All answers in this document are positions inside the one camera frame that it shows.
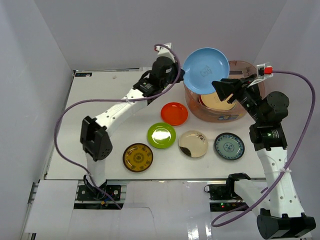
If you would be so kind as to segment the beige yellow plate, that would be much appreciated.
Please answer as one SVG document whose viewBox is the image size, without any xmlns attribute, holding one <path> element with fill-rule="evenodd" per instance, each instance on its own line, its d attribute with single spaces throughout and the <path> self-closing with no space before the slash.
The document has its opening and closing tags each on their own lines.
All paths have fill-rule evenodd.
<svg viewBox="0 0 320 240">
<path fill-rule="evenodd" d="M 236 102 L 228 103 L 228 99 L 220 101 L 216 92 L 211 94 L 201 94 L 203 105 L 217 111 L 229 111 L 236 107 Z"/>
</svg>

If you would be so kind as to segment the red teal floral plate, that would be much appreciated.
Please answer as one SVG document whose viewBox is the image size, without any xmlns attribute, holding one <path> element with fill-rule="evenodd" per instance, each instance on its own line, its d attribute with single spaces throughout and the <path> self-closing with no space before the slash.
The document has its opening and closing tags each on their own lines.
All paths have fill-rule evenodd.
<svg viewBox="0 0 320 240">
<path fill-rule="evenodd" d="M 201 105 L 204 105 L 200 94 L 198 94 L 198 102 L 199 102 Z"/>
</svg>

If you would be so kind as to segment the light blue plate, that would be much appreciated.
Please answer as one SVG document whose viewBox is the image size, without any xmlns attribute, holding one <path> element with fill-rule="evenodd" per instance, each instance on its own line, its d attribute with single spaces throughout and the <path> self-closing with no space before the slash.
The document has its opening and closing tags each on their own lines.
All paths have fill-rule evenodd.
<svg viewBox="0 0 320 240">
<path fill-rule="evenodd" d="M 203 47 L 192 52 L 185 60 L 184 85 L 198 95 L 208 95 L 216 90 L 213 81 L 226 79 L 230 73 L 230 65 L 226 56 L 218 49 Z"/>
</svg>

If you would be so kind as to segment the cream brown glossy plate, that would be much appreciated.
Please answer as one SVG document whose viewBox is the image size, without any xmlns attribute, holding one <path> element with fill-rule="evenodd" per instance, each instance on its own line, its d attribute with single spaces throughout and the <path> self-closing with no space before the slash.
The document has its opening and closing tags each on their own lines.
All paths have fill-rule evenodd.
<svg viewBox="0 0 320 240">
<path fill-rule="evenodd" d="M 188 157 L 200 158 L 207 153 L 209 142 L 202 132 L 189 130 L 179 137 L 178 146 Z"/>
</svg>

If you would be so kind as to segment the yellow brown patterned plate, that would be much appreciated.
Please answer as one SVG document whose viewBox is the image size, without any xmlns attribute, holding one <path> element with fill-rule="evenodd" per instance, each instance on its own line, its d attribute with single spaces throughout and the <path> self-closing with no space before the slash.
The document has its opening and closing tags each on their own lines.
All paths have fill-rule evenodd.
<svg viewBox="0 0 320 240">
<path fill-rule="evenodd" d="M 129 145 L 122 155 L 125 168 L 133 173 L 146 171 L 152 165 L 153 159 L 151 148 L 143 143 Z"/>
</svg>

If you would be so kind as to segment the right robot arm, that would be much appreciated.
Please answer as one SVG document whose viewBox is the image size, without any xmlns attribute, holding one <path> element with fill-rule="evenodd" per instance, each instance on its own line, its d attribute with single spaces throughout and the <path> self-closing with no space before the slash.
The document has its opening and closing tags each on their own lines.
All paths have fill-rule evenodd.
<svg viewBox="0 0 320 240">
<path fill-rule="evenodd" d="M 305 214 L 289 169 L 288 144 L 281 124 L 288 116 L 289 98 L 279 91 L 262 98 L 253 82 L 244 78 L 223 78 L 212 85 L 221 101 L 238 101 L 255 121 L 249 136 L 267 182 L 267 190 L 261 193 L 248 175 L 235 173 L 227 179 L 226 195 L 233 200 L 244 199 L 256 215 L 263 239 L 303 237 L 316 228 L 316 221 Z"/>
</svg>

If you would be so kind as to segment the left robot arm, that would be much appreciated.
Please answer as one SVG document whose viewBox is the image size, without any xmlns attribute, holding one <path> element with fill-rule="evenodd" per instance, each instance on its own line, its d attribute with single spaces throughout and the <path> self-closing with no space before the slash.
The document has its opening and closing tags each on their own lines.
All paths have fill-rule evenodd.
<svg viewBox="0 0 320 240">
<path fill-rule="evenodd" d="M 151 70 L 142 74 L 132 89 L 105 112 L 82 121 L 80 143 L 85 152 L 89 173 L 84 177 L 88 193 L 99 200 L 105 196 L 105 160 L 113 149 L 111 136 L 139 110 L 150 105 L 172 83 L 183 80 L 184 71 L 173 57 L 159 56 Z"/>
</svg>

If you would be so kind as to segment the translucent pink plastic bin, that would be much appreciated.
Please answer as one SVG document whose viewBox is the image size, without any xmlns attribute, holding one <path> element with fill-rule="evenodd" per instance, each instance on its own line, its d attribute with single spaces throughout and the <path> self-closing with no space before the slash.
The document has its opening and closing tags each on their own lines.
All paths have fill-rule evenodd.
<svg viewBox="0 0 320 240">
<path fill-rule="evenodd" d="M 229 62 L 229 66 L 230 79 L 246 78 L 257 72 L 256 66 L 246 61 L 232 60 Z M 184 89 L 185 101 L 189 110 L 193 115 L 203 121 L 212 123 L 233 122 L 243 118 L 247 114 L 246 110 L 237 101 L 235 101 L 235 108 L 231 110 L 214 110 L 208 108 L 199 103 L 198 94 L 188 90 L 186 87 Z"/>
</svg>

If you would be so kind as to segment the orange plate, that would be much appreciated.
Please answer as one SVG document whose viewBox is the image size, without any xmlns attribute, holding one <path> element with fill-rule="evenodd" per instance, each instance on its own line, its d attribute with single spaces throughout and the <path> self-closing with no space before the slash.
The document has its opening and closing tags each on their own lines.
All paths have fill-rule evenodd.
<svg viewBox="0 0 320 240">
<path fill-rule="evenodd" d="M 165 123 L 171 126 L 179 126 L 187 121 L 189 112 L 183 104 L 169 102 L 162 107 L 160 115 Z"/>
</svg>

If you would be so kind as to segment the blue white porcelain plate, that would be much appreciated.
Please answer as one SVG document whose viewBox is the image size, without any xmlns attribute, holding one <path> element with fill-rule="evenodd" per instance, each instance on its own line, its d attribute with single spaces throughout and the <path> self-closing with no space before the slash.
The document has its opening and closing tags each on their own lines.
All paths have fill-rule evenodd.
<svg viewBox="0 0 320 240">
<path fill-rule="evenodd" d="M 245 153 L 245 144 L 236 134 L 224 132 L 219 134 L 213 143 L 216 153 L 227 161 L 240 159 Z"/>
</svg>

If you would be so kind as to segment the lime green plate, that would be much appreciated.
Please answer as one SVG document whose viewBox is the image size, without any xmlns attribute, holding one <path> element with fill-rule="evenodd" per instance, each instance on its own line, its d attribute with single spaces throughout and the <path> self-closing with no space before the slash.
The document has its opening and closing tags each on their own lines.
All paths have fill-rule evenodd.
<svg viewBox="0 0 320 240">
<path fill-rule="evenodd" d="M 176 131 L 168 123 L 158 122 L 149 127 L 147 131 L 148 143 L 157 149 L 167 149 L 176 141 Z"/>
</svg>

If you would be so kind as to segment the small black label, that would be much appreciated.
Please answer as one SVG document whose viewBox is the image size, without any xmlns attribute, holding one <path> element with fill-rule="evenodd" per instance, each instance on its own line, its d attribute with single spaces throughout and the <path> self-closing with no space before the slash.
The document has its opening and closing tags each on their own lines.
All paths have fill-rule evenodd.
<svg viewBox="0 0 320 240">
<path fill-rule="evenodd" d="M 76 72 L 75 77 L 91 77 L 92 73 L 91 72 Z"/>
</svg>

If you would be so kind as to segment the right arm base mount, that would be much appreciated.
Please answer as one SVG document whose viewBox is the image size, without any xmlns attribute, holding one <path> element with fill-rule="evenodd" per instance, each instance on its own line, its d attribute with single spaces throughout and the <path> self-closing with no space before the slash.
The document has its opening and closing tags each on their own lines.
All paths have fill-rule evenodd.
<svg viewBox="0 0 320 240">
<path fill-rule="evenodd" d="M 209 194 L 211 212 L 245 211 L 249 208 L 240 196 L 229 192 L 226 184 L 207 184 L 203 190 Z"/>
</svg>

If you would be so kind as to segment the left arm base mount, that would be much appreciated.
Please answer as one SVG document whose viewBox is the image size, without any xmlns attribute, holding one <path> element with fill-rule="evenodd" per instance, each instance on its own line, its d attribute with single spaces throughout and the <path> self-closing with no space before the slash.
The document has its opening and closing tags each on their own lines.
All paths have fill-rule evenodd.
<svg viewBox="0 0 320 240">
<path fill-rule="evenodd" d="M 107 193 L 114 201 L 121 200 L 121 185 L 109 185 L 107 184 L 106 180 L 101 186 L 99 186 L 99 188 Z M 118 209 L 118 207 L 106 194 L 98 190 L 89 182 L 86 176 L 83 178 L 83 184 L 78 186 L 76 200 L 84 203 L 98 201 L 100 203 L 100 207 L 106 207 L 110 202 L 112 207 Z"/>
</svg>

